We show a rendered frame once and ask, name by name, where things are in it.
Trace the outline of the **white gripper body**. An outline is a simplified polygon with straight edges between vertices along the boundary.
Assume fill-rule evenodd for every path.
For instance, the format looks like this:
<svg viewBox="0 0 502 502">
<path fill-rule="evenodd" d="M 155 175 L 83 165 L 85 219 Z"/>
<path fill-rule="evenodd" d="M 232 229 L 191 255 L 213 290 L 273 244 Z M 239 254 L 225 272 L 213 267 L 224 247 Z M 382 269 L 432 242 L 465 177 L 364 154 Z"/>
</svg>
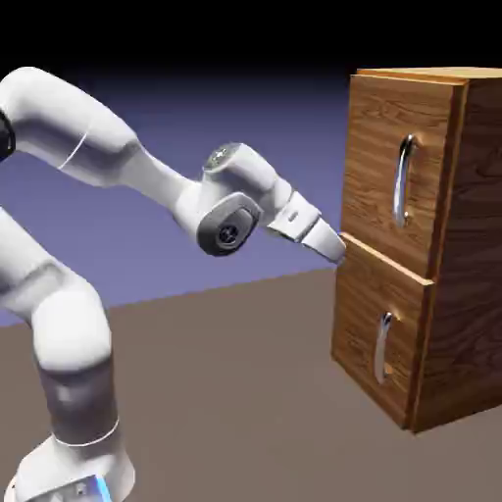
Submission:
<svg viewBox="0 0 502 502">
<path fill-rule="evenodd" d="M 301 244 L 331 263 L 341 263 L 346 252 L 344 241 L 323 218 L 317 219 Z"/>
</svg>

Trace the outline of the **large wooden cabinet door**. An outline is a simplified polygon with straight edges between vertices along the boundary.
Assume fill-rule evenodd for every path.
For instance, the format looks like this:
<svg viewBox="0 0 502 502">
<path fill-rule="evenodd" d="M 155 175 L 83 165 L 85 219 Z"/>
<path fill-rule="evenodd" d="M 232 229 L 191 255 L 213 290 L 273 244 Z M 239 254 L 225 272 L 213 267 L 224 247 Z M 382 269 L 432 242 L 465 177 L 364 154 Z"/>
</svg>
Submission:
<svg viewBox="0 0 502 502">
<path fill-rule="evenodd" d="M 466 90 L 463 81 L 350 79 L 341 229 L 424 278 L 434 276 Z M 407 174 L 408 218 L 399 227 L 392 195 L 407 134 L 416 144 Z"/>
</svg>

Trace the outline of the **small wooden cabinet door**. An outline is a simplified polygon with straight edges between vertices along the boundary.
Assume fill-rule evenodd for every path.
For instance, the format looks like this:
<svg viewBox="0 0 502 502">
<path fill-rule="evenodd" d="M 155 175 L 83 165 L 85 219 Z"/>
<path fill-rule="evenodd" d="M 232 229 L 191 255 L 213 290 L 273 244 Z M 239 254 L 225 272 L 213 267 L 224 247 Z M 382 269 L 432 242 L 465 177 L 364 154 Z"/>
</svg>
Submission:
<svg viewBox="0 0 502 502">
<path fill-rule="evenodd" d="M 336 270 L 331 356 L 380 408 L 408 428 L 434 281 L 406 269 L 343 232 L 343 263 Z M 385 346 L 385 381 L 374 377 L 381 316 L 393 314 Z"/>
</svg>

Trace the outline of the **wooden cabinet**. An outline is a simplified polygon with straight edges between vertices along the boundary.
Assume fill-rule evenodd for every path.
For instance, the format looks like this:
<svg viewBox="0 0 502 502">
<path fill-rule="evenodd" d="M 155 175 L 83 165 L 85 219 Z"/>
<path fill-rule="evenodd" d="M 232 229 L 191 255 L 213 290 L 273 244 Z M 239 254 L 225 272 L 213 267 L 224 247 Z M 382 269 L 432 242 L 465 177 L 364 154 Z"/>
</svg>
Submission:
<svg viewBox="0 0 502 502">
<path fill-rule="evenodd" d="M 416 397 L 404 428 L 421 432 L 502 405 L 502 69 L 360 69 L 353 75 L 467 85 Z"/>
</svg>

